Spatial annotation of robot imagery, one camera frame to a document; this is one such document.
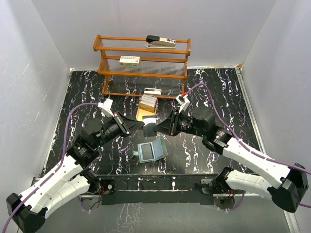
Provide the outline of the black white credit card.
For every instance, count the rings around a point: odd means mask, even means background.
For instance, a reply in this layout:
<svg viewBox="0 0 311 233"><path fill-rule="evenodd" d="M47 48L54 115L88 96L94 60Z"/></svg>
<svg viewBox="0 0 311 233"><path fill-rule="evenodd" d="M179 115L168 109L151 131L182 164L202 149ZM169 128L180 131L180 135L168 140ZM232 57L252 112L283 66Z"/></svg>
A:
<svg viewBox="0 0 311 233"><path fill-rule="evenodd" d="M143 126L143 136L144 137L153 137L157 135L157 132L154 131L156 126L156 116L143 116L142 117L144 126Z"/></svg>

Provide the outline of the mint green card holder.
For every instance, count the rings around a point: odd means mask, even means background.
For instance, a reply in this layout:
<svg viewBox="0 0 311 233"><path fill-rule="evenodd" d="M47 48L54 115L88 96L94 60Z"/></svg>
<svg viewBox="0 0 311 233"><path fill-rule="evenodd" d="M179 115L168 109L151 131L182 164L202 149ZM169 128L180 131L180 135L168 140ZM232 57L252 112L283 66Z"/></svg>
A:
<svg viewBox="0 0 311 233"><path fill-rule="evenodd" d="M134 156L139 158L140 163L158 161L168 155L165 140L159 137L153 142L138 144L138 150L132 151Z"/></svg>

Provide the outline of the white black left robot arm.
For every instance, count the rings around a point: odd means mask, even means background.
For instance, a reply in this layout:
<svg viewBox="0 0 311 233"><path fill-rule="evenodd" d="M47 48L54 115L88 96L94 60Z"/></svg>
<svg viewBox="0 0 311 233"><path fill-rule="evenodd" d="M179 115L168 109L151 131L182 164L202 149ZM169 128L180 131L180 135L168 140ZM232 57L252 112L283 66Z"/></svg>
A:
<svg viewBox="0 0 311 233"><path fill-rule="evenodd" d="M49 215L71 199L86 192L98 192L100 181L88 167L99 156L99 148L116 137L129 136L143 125L142 121L119 112L104 120L88 120L63 160L27 190L8 196L11 219L22 232L35 233Z"/></svg>

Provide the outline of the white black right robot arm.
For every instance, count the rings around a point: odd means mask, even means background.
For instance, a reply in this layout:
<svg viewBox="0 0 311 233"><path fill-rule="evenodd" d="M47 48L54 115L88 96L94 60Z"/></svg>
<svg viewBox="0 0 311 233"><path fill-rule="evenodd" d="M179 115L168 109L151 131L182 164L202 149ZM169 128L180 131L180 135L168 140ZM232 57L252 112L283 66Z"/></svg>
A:
<svg viewBox="0 0 311 233"><path fill-rule="evenodd" d="M251 174L225 167L222 172L207 184L205 190L226 193L243 190L270 199L284 211L294 213L309 188L307 173L300 164L281 165L269 156L244 144L224 126L217 123L214 114L206 107L194 108L192 115L173 110L154 131L176 136L180 132L200 136L203 145L210 151L235 160L252 170Z"/></svg>

